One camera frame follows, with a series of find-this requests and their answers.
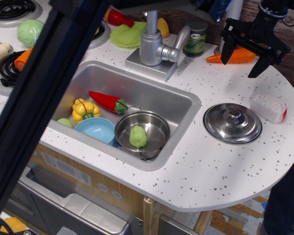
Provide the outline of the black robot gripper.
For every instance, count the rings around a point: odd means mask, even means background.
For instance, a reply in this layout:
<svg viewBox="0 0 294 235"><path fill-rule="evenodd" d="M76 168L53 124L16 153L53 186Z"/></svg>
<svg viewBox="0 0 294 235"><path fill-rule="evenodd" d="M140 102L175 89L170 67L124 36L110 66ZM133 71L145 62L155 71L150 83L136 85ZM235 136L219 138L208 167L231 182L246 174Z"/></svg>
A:
<svg viewBox="0 0 294 235"><path fill-rule="evenodd" d="M224 65L229 62L237 45L259 56L248 78L258 77L270 65L279 65L291 51L274 33L278 21L284 19L291 8L290 4L259 3L258 8L259 12L252 22L226 19L226 25L220 34L224 41L221 53Z"/></svg>

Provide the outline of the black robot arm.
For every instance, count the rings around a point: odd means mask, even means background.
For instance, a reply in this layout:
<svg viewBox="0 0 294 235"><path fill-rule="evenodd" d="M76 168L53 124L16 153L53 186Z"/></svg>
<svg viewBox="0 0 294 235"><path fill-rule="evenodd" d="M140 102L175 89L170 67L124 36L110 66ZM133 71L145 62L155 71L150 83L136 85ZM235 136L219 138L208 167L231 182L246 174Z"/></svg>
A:
<svg viewBox="0 0 294 235"><path fill-rule="evenodd" d="M259 12L252 22L226 19L226 25L220 34L224 41L220 58L223 64L229 62L236 46L259 56L249 78L258 77L269 66L280 65L284 56L291 51L289 46L276 37L274 28L279 20L284 21L288 10L294 10L294 0L262 0L258 8Z"/></svg>

